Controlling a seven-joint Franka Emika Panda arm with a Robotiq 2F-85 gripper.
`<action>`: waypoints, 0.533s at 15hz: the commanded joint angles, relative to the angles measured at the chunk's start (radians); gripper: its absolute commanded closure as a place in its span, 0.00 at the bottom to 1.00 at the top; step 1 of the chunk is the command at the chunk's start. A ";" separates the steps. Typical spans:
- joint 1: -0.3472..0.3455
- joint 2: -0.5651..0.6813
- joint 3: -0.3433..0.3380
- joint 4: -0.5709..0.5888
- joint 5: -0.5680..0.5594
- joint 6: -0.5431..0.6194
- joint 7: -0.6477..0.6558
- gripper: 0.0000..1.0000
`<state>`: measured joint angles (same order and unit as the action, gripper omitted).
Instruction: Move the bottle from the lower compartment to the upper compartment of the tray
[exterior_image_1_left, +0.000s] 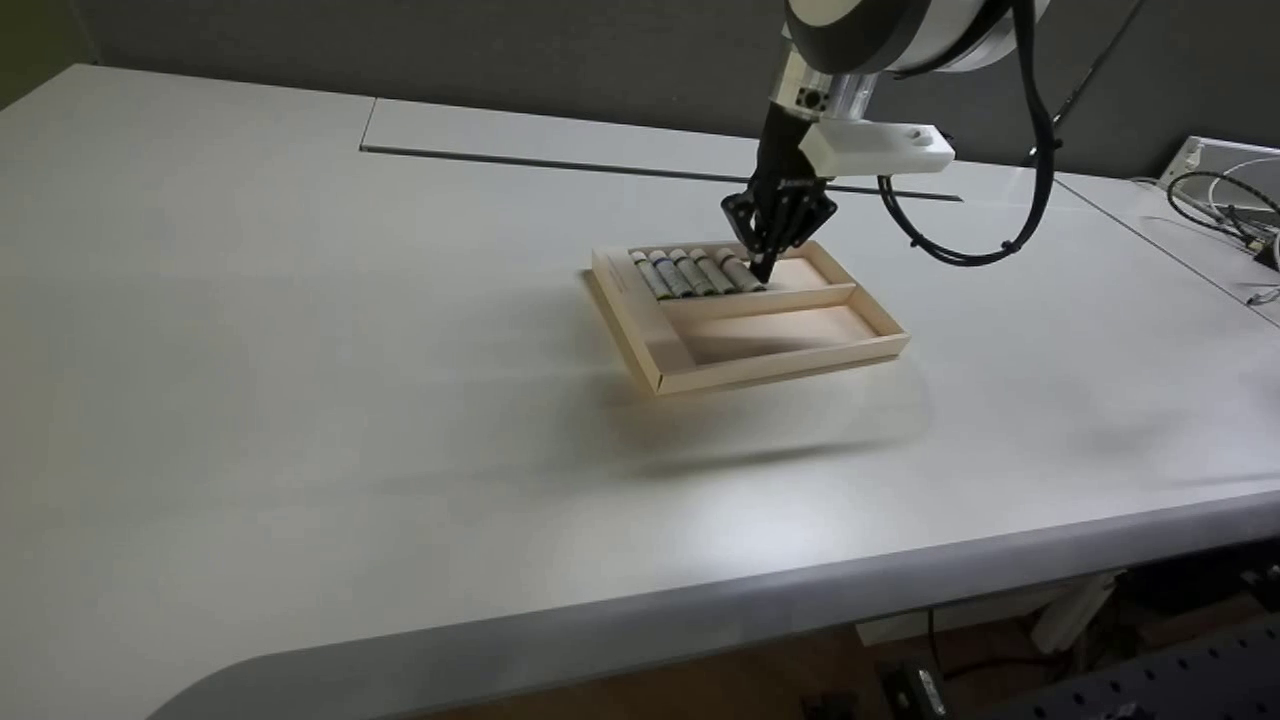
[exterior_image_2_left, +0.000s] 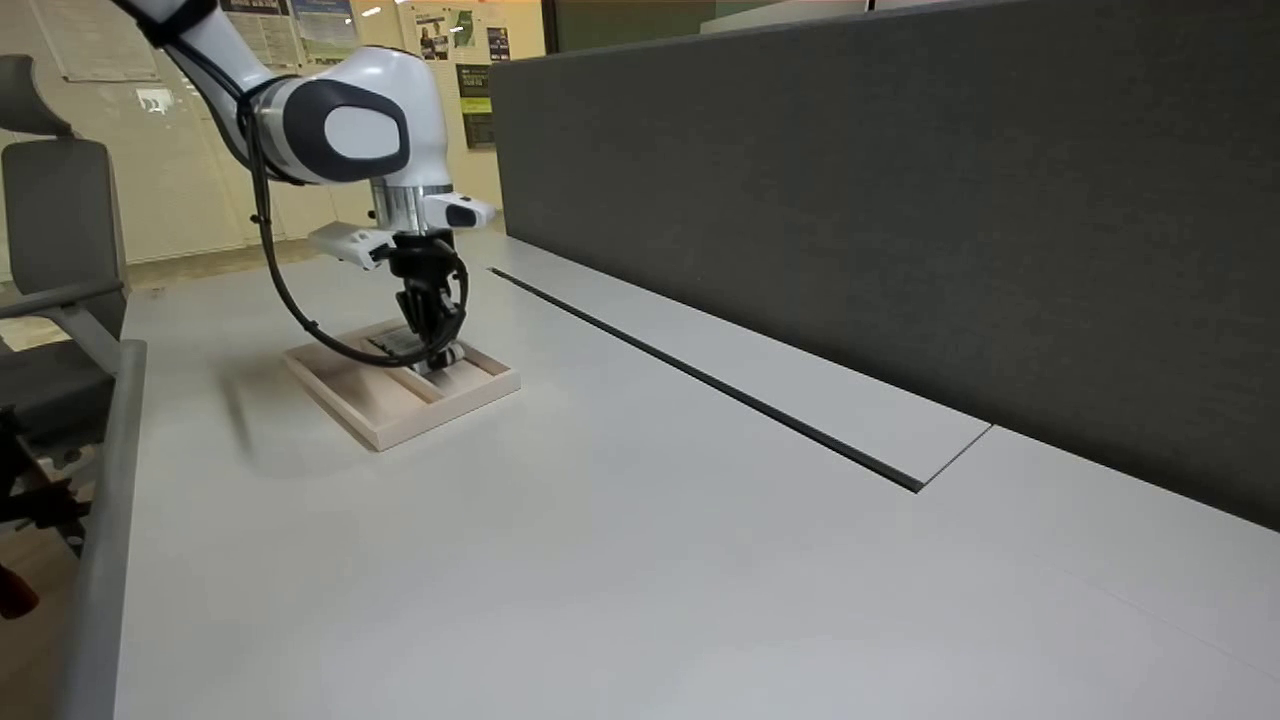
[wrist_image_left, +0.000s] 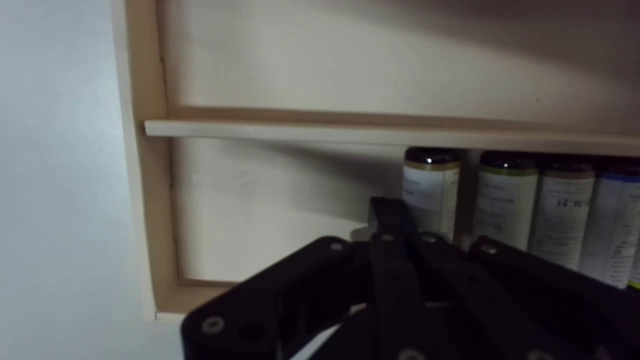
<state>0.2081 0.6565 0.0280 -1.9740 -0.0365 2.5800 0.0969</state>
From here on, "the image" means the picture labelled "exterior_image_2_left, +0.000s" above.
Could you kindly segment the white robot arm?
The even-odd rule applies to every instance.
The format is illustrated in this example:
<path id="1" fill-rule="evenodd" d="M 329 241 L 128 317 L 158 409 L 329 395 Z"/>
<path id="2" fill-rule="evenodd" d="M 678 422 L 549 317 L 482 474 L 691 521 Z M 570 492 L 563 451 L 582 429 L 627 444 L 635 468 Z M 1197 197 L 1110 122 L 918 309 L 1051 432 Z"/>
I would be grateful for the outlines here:
<path id="1" fill-rule="evenodd" d="M 458 355 L 468 270 L 453 243 L 482 229 L 491 208 L 449 178 L 449 134 L 436 75 L 399 49 L 355 49 L 330 70 L 273 74 L 227 20 L 219 0 L 110 0 L 200 93 L 227 152 L 252 178 L 260 249 L 276 258 L 273 180 L 369 183 L 369 226 L 325 226 L 310 243 L 362 272 L 399 280 L 396 304 L 409 344 L 369 353 L 329 336 L 287 294 L 273 262 L 273 288 L 293 320 L 325 347 L 371 367 L 449 367 Z"/>

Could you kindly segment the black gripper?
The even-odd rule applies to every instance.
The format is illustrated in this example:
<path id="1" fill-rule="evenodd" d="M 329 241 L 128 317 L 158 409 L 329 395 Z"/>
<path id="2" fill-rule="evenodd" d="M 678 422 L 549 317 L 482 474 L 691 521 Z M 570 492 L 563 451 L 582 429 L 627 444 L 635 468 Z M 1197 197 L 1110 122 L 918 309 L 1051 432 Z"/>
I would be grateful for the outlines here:
<path id="1" fill-rule="evenodd" d="M 456 258 L 449 232 L 432 236 L 396 236 L 391 241 L 391 272 L 403 280 L 396 304 L 409 329 L 421 336 L 411 347 L 411 367 L 432 367 L 432 344 L 441 347 L 441 364 L 458 364 L 458 325 L 468 304 L 468 270 Z"/>

